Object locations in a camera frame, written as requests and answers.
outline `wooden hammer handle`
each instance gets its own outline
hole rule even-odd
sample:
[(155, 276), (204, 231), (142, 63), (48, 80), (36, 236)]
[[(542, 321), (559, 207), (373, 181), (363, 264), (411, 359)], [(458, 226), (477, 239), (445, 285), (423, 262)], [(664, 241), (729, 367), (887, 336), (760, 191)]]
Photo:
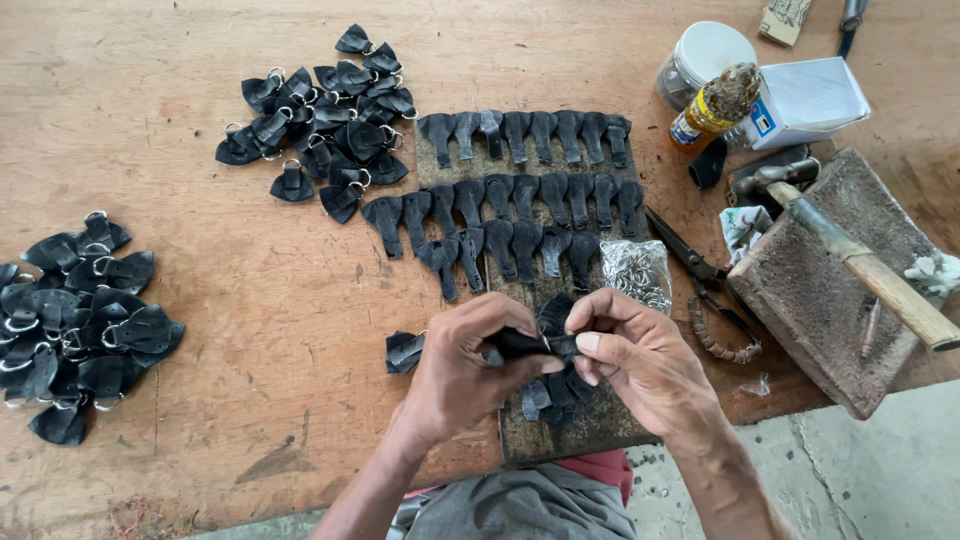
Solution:
[(816, 235), (832, 254), (876, 294), (933, 351), (960, 347), (960, 329), (930, 304), (912, 286), (881, 261), (862, 242), (850, 236), (793, 185), (776, 182), (767, 186), (790, 215)]

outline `hammer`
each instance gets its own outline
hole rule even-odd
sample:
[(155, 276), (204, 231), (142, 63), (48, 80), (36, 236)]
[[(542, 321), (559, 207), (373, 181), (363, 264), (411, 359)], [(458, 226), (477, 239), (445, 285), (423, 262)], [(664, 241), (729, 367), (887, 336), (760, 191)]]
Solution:
[(827, 251), (844, 265), (893, 311), (901, 321), (935, 352), (960, 347), (960, 329), (930, 304), (912, 286), (884, 264), (873, 251), (808, 201), (794, 184), (815, 180), (820, 162), (815, 158), (783, 166), (760, 167), (753, 176), (736, 180), (731, 191), (745, 195), (767, 193), (794, 219), (820, 238)]

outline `glue bottle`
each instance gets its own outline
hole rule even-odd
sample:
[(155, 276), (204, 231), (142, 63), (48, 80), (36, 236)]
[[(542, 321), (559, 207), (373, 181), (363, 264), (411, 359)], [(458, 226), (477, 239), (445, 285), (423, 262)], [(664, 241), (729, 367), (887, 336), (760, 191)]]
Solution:
[(760, 71), (743, 62), (724, 69), (670, 124), (670, 141), (685, 154), (699, 154), (718, 135), (750, 113), (760, 94)]

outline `left hand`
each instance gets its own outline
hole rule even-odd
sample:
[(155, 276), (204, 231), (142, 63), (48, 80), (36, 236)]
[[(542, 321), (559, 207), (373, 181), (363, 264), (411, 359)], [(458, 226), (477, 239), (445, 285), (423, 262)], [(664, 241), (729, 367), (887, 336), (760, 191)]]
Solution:
[(426, 453), (457, 433), (476, 426), (522, 382), (564, 369), (556, 356), (530, 355), (500, 367), (480, 356), (484, 338), (504, 327), (540, 335), (533, 313), (504, 294), (492, 292), (435, 315), (406, 399), (393, 424)]

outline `wooden table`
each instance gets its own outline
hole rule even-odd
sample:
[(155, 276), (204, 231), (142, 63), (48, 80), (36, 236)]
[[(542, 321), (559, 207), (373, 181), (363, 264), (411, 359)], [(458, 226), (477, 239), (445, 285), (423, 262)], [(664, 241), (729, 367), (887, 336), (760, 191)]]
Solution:
[[(187, 334), (121, 406), (96, 416), (79, 448), (27, 431), (38, 405), (0, 414), (0, 537), (173, 538), (329, 505), (403, 398), (409, 379), (386, 375), (383, 338), (418, 331), (447, 308), (435, 277), (409, 257), (386, 260), (359, 216), (339, 226), (318, 201), (270, 197), (278, 162), (214, 161), (223, 126), (254, 118), (241, 79), (275, 65), (290, 72), (331, 64), (341, 57), (337, 37), (360, 22), (394, 46), (425, 113), (623, 113), (634, 122), (647, 202), (720, 263), (722, 193), (698, 192), (688, 158), (666, 142), (673, 112), (653, 78), (684, 28), (704, 19), (749, 36), (761, 63), (836, 51), (840, 2), (813, 4), (794, 50), (756, 37), (761, 4), (8, 2), (0, 9), (3, 260), (105, 209), (132, 232), (128, 251), (156, 251), (144, 298), (186, 323)], [(944, 0), (870, 6), (850, 64), (874, 117), (837, 140), (855, 145), (953, 253), (957, 14)], [(410, 146), (400, 157), (412, 165)], [(402, 193), (413, 179), (377, 193)], [(681, 300), (674, 318), (687, 329), (690, 283), (679, 266), (672, 270)], [(960, 303), (946, 311), (960, 319)], [(716, 319), (710, 324), (723, 324)], [(752, 365), (704, 362), (737, 424), (828, 404), (776, 346)], [(770, 374), (772, 395), (738, 389), (760, 370)], [(897, 389), (958, 377), (957, 354), (919, 354)], [(417, 484), (500, 463), (491, 416), (433, 452)], [(124, 536), (112, 524), (135, 527)]]

